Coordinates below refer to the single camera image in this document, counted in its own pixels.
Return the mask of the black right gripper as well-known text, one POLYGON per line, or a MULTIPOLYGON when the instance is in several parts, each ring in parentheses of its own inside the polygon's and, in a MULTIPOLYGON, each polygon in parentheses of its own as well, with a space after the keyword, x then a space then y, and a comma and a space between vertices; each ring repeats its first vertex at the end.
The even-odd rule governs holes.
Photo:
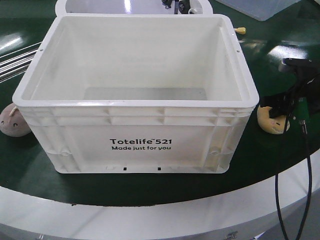
POLYGON ((301 58, 284 58, 281 70, 293 73, 295 83, 288 90, 260 99, 260 107, 270 107, 268 116, 290 118, 298 105, 299 98, 306 98, 309 115, 320 112, 320 62, 301 58))

